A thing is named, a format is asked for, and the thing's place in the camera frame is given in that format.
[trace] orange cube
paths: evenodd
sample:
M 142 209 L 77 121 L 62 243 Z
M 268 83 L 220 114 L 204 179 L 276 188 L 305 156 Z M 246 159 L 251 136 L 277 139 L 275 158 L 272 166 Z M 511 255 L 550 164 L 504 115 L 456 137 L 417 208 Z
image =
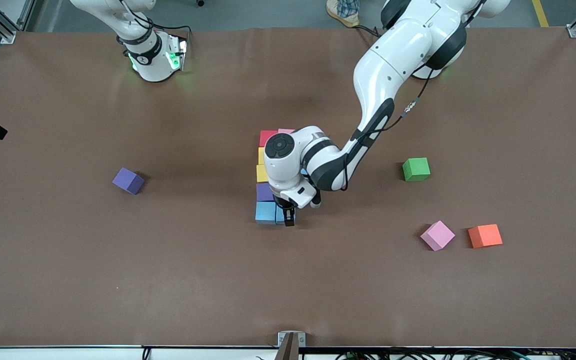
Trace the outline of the orange cube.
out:
M 472 247 L 475 249 L 503 244 L 496 223 L 469 228 L 468 234 L 470 235 Z

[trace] purple cube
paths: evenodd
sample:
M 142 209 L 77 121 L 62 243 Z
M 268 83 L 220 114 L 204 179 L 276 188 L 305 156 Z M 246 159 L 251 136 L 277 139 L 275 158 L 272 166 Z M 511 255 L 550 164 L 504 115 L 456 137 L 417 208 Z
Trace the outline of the purple cube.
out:
M 270 190 L 270 185 L 267 182 L 259 182 L 256 185 L 256 200 L 257 201 L 275 201 L 273 192 Z
M 421 239 L 434 251 L 445 248 L 454 237 L 455 234 L 441 221 L 430 225 L 428 230 L 421 235 Z
M 122 167 L 119 173 L 117 173 L 117 176 L 114 177 L 114 180 L 112 180 L 112 183 L 130 194 L 137 195 L 139 189 L 141 189 L 144 184 L 144 179 L 136 173 Z

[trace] brown table surface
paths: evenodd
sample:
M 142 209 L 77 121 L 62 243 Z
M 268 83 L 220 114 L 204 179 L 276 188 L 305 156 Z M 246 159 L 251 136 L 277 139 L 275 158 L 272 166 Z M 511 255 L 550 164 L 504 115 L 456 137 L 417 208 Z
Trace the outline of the brown table surface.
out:
M 112 33 L 0 50 L 0 345 L 576 347 L 576 39 L 469 29 L 349 191 L 255 224 L 259 131 L 358 124 L 355 30 L 204 32 L 141 80 Z M 416 96 L 409 80 L 399 112 Z M 410 157 L 432 176 L 402 180 Z M 121 167 L 146 174 L 132 196 Z M 444 221 L 442 251 L 418 238 Z M 497 223 L 504 244 L 472 249 Z

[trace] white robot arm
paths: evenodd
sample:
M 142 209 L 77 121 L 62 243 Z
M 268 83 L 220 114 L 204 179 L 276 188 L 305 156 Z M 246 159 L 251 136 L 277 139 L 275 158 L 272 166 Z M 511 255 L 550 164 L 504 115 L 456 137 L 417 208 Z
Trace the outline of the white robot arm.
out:
M 387 31 L 354 68 L 361 121 L 343 148 L 317 126 L 268 139 L 264 164 L 286 225 L 294 209 L 320 205 L 320 191 L 347 186 L 359 162 L 386 127 L 400 86 L 416 70 L 439 73 L 461 55 L 466 26 L 475 15 L 491 18 L 510 0 L 388 0 L 381 11 Z M 410 110 L 409 106 L 403 115 Z M 309 178 L 301 170 L 305 169 Z
M 132 68 L 148 82 L 166 80 L 183 66 L 186 39 L 154 29 L 142 13 L 157 0 L 70 0 L 78 9 L 103 21 L 128 49 Z

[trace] shoe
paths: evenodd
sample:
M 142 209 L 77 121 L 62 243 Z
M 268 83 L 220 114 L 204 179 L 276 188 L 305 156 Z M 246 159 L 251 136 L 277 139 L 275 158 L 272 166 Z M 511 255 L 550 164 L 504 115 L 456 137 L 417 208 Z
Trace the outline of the shoe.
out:
M 339 4 L 338 0 L 327 0 L 326 1 L 326 11 L 329 14 L 330 18 L 339 20 L 340 23 L 343 24 L 346 28 L 352 28 L 359 25 L 359 16 L 358 13 L 354 13 L 348 17 L 341 17 L 337 14 L 337 5 Z

